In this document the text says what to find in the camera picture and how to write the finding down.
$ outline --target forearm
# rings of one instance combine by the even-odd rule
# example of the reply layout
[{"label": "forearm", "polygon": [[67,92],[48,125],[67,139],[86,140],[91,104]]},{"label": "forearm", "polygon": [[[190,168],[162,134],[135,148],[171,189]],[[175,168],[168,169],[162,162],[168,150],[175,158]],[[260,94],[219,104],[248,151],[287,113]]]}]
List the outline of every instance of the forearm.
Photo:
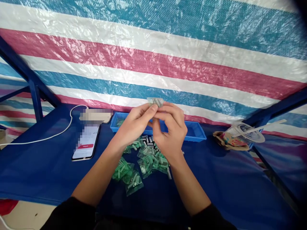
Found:
[{"label": "forearm", "polygon": [[120,146],[114,137],[97,162],[75,188],[72,196],[96,207],[105,193],[111,177],[118,166],[125,146]]},{"label": "forearm", "polygon": [[173,178],[181,200],[191,216],[211,204],[210,199],[195,178],[183,155],[170,160]]}]

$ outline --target blue table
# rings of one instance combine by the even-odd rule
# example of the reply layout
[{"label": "blue table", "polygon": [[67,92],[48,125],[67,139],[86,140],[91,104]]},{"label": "blue table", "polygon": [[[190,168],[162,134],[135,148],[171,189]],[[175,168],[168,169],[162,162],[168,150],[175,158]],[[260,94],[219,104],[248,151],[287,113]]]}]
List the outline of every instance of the blue table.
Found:
[{"label": "blue table", "polygon": [[301,204],[307,202],[307,142],[265,135],[255,145],[264,160]]},{"label": "blue table", "polygon": [[[16,142],[46,138],[69,123],[72,105],[62,104],[32,126]],[[71,127],[53,139],[28,145],[7,146],[0,151],[0,197],[58,205],[67,199],[114,136],[102,124],[95,155],[72,162],[71,156],[82,130],[79,113],[73,111]],[[184,142],[185,159],[222,215],[241,229],[289,229],[296,216],[278,190],[247,152],[225,151],[212,133],[224,127],[202,125],[207,140]],[[136,163],[136,152],[125,155]],[[188,225],[173,180],[156,172],[143,180],[145,187],[126,197],[122,183],[111,181],[98,210],[104,214]]]}]

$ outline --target left hand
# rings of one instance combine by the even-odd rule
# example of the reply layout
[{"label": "left hand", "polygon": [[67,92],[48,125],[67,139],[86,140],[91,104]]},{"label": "left hand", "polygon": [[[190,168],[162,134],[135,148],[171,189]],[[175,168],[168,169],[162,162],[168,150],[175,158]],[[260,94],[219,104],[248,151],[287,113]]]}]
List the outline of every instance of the left hand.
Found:
[{"label": "left hand", "polygon": [[158,106],[148,103],[133,108],[114,138],[122,147],[132,144],[145,130],[148,122],[156,114]]}]

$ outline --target clear plastic cup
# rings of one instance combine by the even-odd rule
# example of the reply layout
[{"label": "clear plastic cup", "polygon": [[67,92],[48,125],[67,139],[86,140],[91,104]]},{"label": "clear plastic cup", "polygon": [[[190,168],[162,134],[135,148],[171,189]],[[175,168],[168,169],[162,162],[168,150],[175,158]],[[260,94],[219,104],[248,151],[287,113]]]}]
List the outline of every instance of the clear plastic cup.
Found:
[{"label": "clear plastic cup", "polygon": [[250,143],[262,143],[265,141],[264,136],[259,131],[233,137],[233,135],[250,129],[253,129],[253,127],[243,122],[234,122],[231,127],[221,135],[221,138],[223,138],[225,144],[231,146],[244,146]]}]

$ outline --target phone screen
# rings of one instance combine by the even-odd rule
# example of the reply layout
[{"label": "phone screen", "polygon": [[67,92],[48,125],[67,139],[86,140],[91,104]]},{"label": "phone screen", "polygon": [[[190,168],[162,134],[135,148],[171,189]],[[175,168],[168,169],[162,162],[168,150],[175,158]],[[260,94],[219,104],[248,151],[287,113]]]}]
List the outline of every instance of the phone screen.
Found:
[{"label": "phone screen", "polygon": [[72,161],[87,160],[93,157],[99,128],[100,125],[84,127],[78,140],[78,146],[71,159]]}]

